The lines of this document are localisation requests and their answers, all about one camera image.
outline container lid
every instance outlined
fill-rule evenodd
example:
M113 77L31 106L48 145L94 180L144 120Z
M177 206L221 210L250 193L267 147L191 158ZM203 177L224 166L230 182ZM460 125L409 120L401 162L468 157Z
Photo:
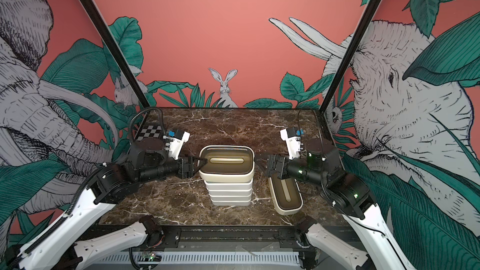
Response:
M273 175L272 186L279 208L290 211L302 207L302 197L293 178L280 180L277 175Z
M254 152L247 147L205 147L201 158L207 164L201 168L206 174L245 175L254 168Z

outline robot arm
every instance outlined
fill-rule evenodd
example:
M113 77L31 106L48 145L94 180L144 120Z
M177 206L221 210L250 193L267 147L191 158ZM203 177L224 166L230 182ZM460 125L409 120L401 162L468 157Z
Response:
M67 261L62 266L81 270L119 250L139 246L145 240L152 247L161 242L161 227L150 216L126 229L74 243L96 220L127 195L137 192L142 184L163 180L170 175L193 177L197 158L179 157L181 145L188 140L188 135L184 132L183 136L187 137L173 147L174 152L166 151L163 141L158 138L144 138L132 143L125 163L104 163L104 167L78 191L80 195L78 200L72 202L74 206L70 212L65 211L32 241L21 246L19 251L9 248L7 252L10 257L6 254L9 269L18 263L20 269L49 270L66 256Z
M301 130L294 127L280 131L289 157L270 155L267 160L267 176L295 178L321 187L322 197L331 202L352 226L368 253L335 237L308 216L297 225L298 244L321 249L347 269L414 270L415 267L388 229L368 186L360 178L343 170L338 149L320 139L321 161L299 159L300 135L294 132L300 134Z

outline checkerboard pattern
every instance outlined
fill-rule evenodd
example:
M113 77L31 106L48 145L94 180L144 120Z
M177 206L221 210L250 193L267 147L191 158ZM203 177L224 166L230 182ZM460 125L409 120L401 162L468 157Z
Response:
M160 138L162 135L162 128L159 125L148 125L146 128L140 130L137 134L137 141L143 138Z

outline rabbit ear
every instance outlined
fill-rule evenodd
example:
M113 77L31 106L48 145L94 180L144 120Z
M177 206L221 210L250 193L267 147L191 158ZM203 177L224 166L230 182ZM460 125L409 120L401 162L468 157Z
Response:
M235 75L237 75L237 69L230 70L226 75L225 81L230 81Z
M222 82L222 75L220 75L219 72L217 72L215 69L212 69L212 68L208 68L208 70L210 70L210 73L212 73L212 76L213 78L218 81L218 82Z
M115 79L115 88L117 88L117 89L119 89L119 90L120 90L120 88L121 88L121 87L120 87L120 80L119 80L118 77Z

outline food container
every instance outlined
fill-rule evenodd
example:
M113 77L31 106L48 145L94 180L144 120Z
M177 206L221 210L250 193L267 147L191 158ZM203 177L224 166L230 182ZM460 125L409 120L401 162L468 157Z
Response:
M248 183L254 177L255 154L249 147L210 145L201 150L200 157L207 159L200 177L209 183Z
M213 201L213 205L224 205L224 206L248 206L250 205L250 200L247 201Z
M246 183L213 183L205 181L205 185L208 191L224 191L224 190L237 190L237 191L248 191L252 189L254 179L251 178L249 182Z
M208 190L210 196L251 196L252 189L243 190Z
M277 175L268 178L270 194L275 211L280 215L292 215L303 207L297 181L293 178L280 180Z

